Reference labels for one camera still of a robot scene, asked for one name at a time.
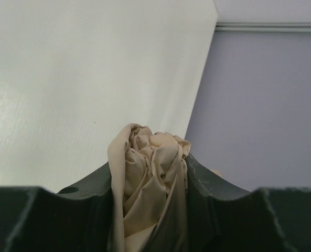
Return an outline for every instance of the crumpled cloth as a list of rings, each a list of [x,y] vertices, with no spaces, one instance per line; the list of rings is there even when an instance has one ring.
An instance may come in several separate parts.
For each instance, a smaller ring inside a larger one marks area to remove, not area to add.
[[[128,124],[108,148],[114,199],[109,251],[188,251],[190,143]]]

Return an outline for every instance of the dark green plastic object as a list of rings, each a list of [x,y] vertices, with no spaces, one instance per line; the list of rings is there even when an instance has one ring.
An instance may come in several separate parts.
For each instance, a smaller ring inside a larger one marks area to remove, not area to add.
[[[186,161],[190,251],[311,251],[311,188],[250,193]],[[0,187],[0,251],[106,251],[112,209],[108,164],[58,194]]]

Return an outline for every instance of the ceiling molding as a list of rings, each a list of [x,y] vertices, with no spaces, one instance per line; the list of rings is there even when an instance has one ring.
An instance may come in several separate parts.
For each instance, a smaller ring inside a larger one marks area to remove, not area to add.
[[[311,34],[311,23],[217,23],[215,31]]]

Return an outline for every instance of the white panel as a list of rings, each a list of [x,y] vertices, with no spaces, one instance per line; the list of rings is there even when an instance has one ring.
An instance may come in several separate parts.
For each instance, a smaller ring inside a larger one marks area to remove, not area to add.
[[[130,122],[184,137],[212,1],[1,1],[0,185],[57,191]]]
[[[215,5],[219,22],[311,22],[311,0],[215,0]]]

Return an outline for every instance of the lavender wall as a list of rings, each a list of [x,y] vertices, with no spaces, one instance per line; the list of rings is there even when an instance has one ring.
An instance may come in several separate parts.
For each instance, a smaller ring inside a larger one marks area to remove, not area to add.
[[[311,35],[214,35],[186,138],[247,190],[311,186]]]

